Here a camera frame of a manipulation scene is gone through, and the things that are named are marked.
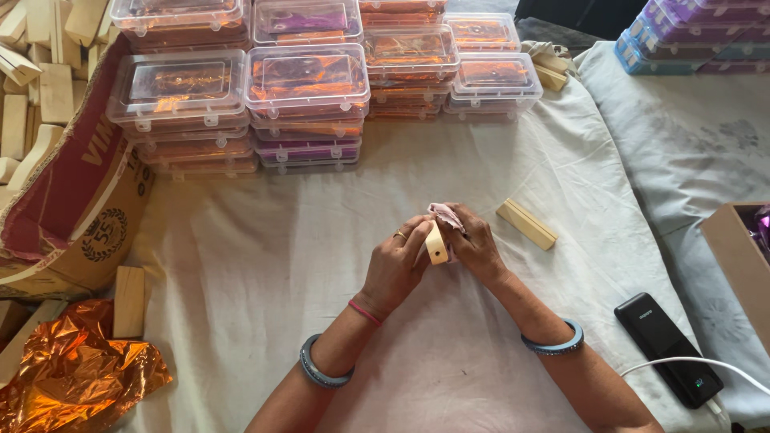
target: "woman's right hand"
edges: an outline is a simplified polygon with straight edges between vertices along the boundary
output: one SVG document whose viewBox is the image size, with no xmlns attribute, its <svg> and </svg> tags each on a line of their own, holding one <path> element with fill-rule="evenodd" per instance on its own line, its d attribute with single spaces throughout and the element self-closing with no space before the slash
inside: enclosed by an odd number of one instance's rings
<svg viewBox="0 0 770 433">
<path fill-rule="evenodd" d="M 457 258 L 487 287 L 505 281 L 511 272 L 497 252 L 489 223 L 462 203 L 445 204 L 460 217 L 467 231 L 467 234 L 463 235 L 441 218 L 436 218 L 441 235 L 452 244 Z"/>
</svg>

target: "woman's left hand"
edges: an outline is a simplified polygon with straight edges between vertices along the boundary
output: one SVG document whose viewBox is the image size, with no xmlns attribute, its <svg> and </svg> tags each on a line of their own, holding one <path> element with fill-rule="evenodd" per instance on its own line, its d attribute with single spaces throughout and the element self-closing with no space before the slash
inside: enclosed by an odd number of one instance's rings
<svg viewBox="0 0 770 433">
<path fill-rule="evenodd" d="M 430 264 L 427 251 L 420 254 L 433 222 L 429 215 L 411 218 L 400 228 L 406 237 L 390 235 L 372 252 L 367 281 L 353 302 L 384 321 L 420 283 Z"/>
</svg>

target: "hand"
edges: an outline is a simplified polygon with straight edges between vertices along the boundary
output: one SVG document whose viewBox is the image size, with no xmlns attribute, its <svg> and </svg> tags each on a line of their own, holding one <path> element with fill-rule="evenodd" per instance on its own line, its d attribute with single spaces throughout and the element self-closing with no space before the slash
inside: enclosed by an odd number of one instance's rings
<svg viewBox="0 0 770 433">
<path fill-rule="evenodd" d="M 380 322 L 407 299 L 430 264 L 427 251 L 420 254 L 433 228 L 430 220 L 429 215 L 411 218 L 399 229 L 406 240 L 391 234 L 372 252 L 367 281 L 353 302 Z"/>
<path fill-rule="evenodd" d="M 489 287 L 491 284 L 506 280 L 511 272 L 505 267 L 500 253 L 497 252 L 489 223 L 462 203 L 445 204 L 460 217 L 467 231 L 467 234 L 463 235 L 441 218 L 437 219 L 441 236 L 452 244 L 457 258 L 484 286 Z"/>
</svg>

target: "pink cloth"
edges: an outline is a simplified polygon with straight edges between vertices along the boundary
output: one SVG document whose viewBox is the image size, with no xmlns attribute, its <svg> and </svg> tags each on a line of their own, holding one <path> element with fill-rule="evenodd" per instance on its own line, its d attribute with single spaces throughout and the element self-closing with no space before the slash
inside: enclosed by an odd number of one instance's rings
<svg viewBox="0 0 770 433">
<path fill-rule="evenodd" d="M 462 234 L 468 233 L 465 230 L 465 227 L 463 227 L 463 222 L 460 221 L 460 218 L 449 206 L 442 203 L 431 203 L 430 206 L 428 206 L 428 213 L 434 219 L 441 218 L 442 221 L 451 225 L 455 230 L 459 230 Z M 447 256 L 449 256 L 447 263 L 457 263 L 459 259 L 457 259 L 457 255 L 455 255 L 452 245 L 446 240 L 444 240 L 444 245 L 447 248 Z"/>
</svg>

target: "forearm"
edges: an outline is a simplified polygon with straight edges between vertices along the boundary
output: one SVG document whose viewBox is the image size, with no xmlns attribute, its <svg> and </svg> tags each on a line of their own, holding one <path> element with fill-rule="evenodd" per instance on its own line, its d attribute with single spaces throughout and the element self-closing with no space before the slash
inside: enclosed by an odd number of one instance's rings
<svg viewBox="0 0 770 433">
<path fill-rule="evenodd" d="M 512 273 L 487 287 L 531 341 L 555 345 L 574 336 L 572 329 Z M 662 431 L 631 387 L 587 344 L 569 354 L 538 357 L 591 430 Z"/>
<path fill-rule="evenodd" d="M 377 326 L 348 306 L 323 332 L 310 350 L 319 371 L 344 376 L 371 339 Z M 246 433 L 308 433 L 315 430 L 335 391 L 311 381 L 299 363 L 267 398 Z"/>
</svg>

